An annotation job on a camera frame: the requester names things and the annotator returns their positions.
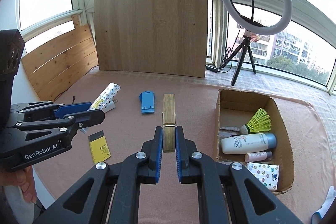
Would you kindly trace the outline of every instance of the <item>yellow booklet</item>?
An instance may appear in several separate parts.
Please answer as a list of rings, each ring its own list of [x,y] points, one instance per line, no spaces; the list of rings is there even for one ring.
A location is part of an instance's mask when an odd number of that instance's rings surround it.
[[[89,136],[89,145],[95,164],[111,157],[103,130]]]

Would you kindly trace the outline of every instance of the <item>power strip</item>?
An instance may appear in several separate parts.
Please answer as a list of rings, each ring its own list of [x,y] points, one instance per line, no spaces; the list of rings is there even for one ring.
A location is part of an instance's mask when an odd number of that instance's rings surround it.
[[[213,65],[205,65],[205,69],[211,70],[213,72],[218,72],[218,69]]]

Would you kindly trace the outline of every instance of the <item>screw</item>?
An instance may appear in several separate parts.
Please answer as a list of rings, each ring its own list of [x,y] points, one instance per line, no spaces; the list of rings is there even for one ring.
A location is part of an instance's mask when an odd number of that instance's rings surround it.
[[[104,163],[103,161],[99,162],[96,164],[96,168],[99,170],[103,170],[106,168],[106,163]]]
[[[194,152],[194,153],[191,154],[191,156],[194,159],[200,159],[200,158],[202,158],[202,153],[201,152]]]
[[[145,152],[137,152],[135,156],[138,159],[144,159],[144,158],[146,158],[146,153]]]
[[[243,168],[243,166],[240,162],[234,162],[232,164],[232,168],[235,169],[235,170],[241,170]]]

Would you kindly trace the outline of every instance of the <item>cardboard box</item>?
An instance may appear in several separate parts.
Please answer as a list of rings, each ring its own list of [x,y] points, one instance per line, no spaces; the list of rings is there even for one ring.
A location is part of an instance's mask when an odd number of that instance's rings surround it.
[[[224,137],[219,136],[219,127],[240,127],[247,124],[260,107],[264,108],[270,116],[272,121],[270,132],[275,134],[277,138],[276,148],[271,149],[274,163],[270,164],[280,165],[278,189],[274,193],[283,194],[292,188],[294,181],[293,152],[277,104],[270,96],[241,90],[219,90],[213,159],[228,164],[238,161],[246,165],[245,154],[229,155],[222,152],[220,140]]]

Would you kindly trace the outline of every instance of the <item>pink small bottle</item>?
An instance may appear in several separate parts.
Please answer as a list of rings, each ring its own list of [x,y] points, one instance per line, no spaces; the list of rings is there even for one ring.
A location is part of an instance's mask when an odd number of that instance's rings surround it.
[[[245,162],[261,161],[270,157],[272,157],[272,152],[263,151],[263,152],[247,153],[245,155]]]

